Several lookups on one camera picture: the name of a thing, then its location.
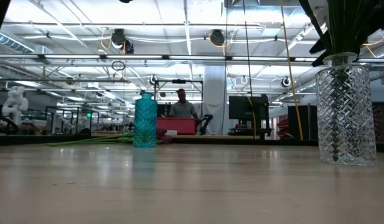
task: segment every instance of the ceiling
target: ceiling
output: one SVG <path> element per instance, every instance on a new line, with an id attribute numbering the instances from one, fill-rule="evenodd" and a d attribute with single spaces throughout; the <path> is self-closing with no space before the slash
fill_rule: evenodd
<path id="1" fill-rule="evenodd" d="M 309 18 L 299 7 L 298 0 L 285 1 L 286 33 L 278 26 L 282 22 L 280 1 L 245 0 L 246 16 L 242 2 L 237 0 L 134 0 L 123 4 L 118 0 L 42 0 L 43 9 L 32 4 L 33 0 L 12 0 L 6 14 L 1 33 L 34 49 L 44 46 L 50 54 L 122 54 L 121 50 L 109 49 L 110 33 L 115 28 L 124 29 L 126 37 L 133 43 L 135 55 L 209 55 L 209 56 L 249 56 L 285 57 L 285 36 L 289 44 L 291 57 L 317 57 L 309 49 L 319 39 L 311 26 Z M 223 7 L 226 1 L 232 6 Z M 311 1 L 316 14 L 324 10 L 325 0 Z M 206 37 L 214 30 L 221 29 L 227 39 L 227 47 L 216 47 Z M 369 42 L 382 42 L 371 46 L 376 54 L 383 54 L 384 31 L 378 31 Z M 18 51 L 0 43 L 0 54 L 19 54 Z M 362 49 L 361 56 L 373 57 Z M 205 67 L 209 65 L 225 66 L 223 62 L 176 61 L 176 60 L 127 60 L 124 71 L 115 71 L 113 60 L 50 60 L 43 64 L 35 60 L 0 59 L 0 71 L 3 78 L 41 78 L 95 80 L 96 88 L 102 90 L 127 90 L 115 92 L 116 99 L 133 102 L 139 90 L 150 90 L 149 79 L 155 75 L 159 80 L 186 79 L 203 80 Z M 8 72 L 8 67 L 18 70 Z M 250 67 L 253 91 L 289 91 L 281 88 L 280 79 L 289 76 L 287 62 L 255 62 Z M 248 63 L 228 63 L 228 89 L 249 90 L 242 79 L 249 76 Z M 313 78 L 317 68 L 310 63 L 293 63 L 292 72 L 297 86 L 304 86 Z M 130 84 L 110 83 L 107 80 L 119 80 L 122 76 Z M 41 86 L 63 89 L 87 89 L 88 83 L 43 82 Z M 162 91 L 172 92 L 178 88 L 195 90 L 192 85 L 168 83 Z M 55 91 L 60 96 L 74 93 Z M 102 101 L 93 93 L 79 93 L 79 97 L 88 101 Z M 189 92 L 188 98 L 198 100 L 198 92 Z M 174 94 L 168 94 L 162 100 L 176 100 Z"/>

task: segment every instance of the white column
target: white column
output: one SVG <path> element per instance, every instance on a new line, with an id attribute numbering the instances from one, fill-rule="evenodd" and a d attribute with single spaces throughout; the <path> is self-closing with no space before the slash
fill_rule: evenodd
<path id="1" fill-rule="evenodd" d="M 204 69 L 203 114 L 212 114 L 213 120 L 207 127 L 207 134 L 226 135 L 228 120 L 226 113 L 226 74 L 224 66 L 208 66 Z"/>

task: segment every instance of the gray shirt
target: gray shirt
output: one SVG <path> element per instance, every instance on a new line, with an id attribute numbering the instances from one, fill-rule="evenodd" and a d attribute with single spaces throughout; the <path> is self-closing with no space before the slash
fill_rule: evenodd
<path id="1" fill-rule="evenodd" d="M 175 118 L 191 118 L 192 114 L 196 114 L 196 109 L 188 101 L 186 103 L 176 102 L 171 106 L 169 114 Z"/>

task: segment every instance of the glass vase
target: glass vase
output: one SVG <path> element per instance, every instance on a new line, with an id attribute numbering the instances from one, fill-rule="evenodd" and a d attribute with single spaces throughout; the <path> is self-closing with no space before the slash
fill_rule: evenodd
<path id="1" fill-rule="evenodd" d="M 157 102 L 151 93 L 142 92 L 141 96 L 135 106 L 134 147 L 155 147 Z"/>
<path id="2" fill-rule="evenodd" d="M 354 53 L 325 58 L 316 75 L 320 157 L 325 162 L 377 164 L 369 67 L 353 64 Z"/>

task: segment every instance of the table surface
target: table surface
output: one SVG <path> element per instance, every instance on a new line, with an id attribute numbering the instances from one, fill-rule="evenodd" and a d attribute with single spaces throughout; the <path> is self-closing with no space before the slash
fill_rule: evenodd
<path id="1" fill-rule="evenodd" d="M 0 147 L 0 223 L 384 223 L 378 167 L 317 147 Z"/>

